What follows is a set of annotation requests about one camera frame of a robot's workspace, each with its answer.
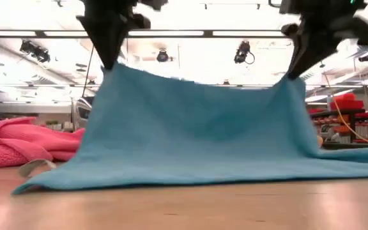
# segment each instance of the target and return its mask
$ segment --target pink fabric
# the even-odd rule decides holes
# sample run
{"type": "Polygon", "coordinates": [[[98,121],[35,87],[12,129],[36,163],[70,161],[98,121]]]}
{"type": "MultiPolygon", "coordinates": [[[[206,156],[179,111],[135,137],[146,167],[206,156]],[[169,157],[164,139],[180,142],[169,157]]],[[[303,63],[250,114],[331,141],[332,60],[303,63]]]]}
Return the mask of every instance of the pink fabric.
{"type": "Polygon", "coordinates": [[[81,144],[84,129],[74,133],[32,124],[35,118],[0,121],[0,167],[26,164],[35,159],[71,159],[81,144]]]}

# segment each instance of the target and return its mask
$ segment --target blue towel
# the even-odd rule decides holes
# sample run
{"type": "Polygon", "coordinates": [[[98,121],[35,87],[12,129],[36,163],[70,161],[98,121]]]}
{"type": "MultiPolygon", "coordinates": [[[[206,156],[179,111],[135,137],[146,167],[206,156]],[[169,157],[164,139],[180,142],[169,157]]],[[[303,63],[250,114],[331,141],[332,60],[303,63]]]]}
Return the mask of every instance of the blue towel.
{"type": "Polygon", "coordinates": [[[117,64],[105,74],[77,155],[16,188],[368,177],[368,149],[320,151],[305,84],[241,90],[117,64]]]}

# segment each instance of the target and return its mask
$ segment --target wooden table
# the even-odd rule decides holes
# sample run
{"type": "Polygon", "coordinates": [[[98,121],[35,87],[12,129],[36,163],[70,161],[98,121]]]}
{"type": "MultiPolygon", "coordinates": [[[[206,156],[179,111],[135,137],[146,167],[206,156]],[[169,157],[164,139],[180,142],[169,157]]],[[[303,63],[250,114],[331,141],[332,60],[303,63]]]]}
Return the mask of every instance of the wooden table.
{"type": "Polygon", "coordinates": [[[38,192],[0,169],[0,229],[368,230],[368,180],[38,192]]]}

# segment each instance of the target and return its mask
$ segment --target towel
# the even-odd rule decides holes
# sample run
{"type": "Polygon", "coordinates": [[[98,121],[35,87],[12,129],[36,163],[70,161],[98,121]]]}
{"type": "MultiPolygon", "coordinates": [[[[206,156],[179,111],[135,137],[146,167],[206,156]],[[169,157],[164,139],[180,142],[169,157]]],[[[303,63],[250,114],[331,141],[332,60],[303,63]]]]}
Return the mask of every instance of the towel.
{"type": "Polygon", "coordinates": [[[36,118],[0,121],[0,167],[26,164],[36,159],[67,161],[79,148],[84,129],[74,133],[32,124],[36,118]]]}
{"type": "Polygon", "coordinates": [[[364,177],[367,148],[318,148],[300,79],[247,90],[118,64],[105,73],[76,156],[13,193],[364,177]]]}

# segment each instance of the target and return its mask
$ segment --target yellow cable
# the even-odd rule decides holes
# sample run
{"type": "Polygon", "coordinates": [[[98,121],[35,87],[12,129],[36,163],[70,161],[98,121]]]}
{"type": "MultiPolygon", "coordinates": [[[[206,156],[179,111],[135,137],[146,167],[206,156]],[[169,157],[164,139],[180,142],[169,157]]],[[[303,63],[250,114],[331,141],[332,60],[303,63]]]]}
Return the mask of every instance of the yellow cable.
{"type": "MultiPolygon", "coordinates": [[[[327,84],[328,84],[328,86],[330,88],[331,86],[330,86],[330,83],[329,83],[329,79],[328,79],[328,77],[326,75],[325,75],[325,78],[326,78],[327,84]]],[[[334,103],[336,105],[337,112],[339,113],[339,117],[342,120],[343,124],[350,130],[350,132],[352,132],[353,134],[355,134],[358,138],[360,138],[363,141],[368,142],[368,140],[366,138],[362,137],[360,134],[356,133],[356,131],[354,131],[352,128],[350,128],[350,125],[347,124],[346,121],[343,119],[343,115],[340,112],[339,106],[337,105],[337,102],[336,102],[333,94],[332,94],[332,100],[334,101],[334,103]]]]}

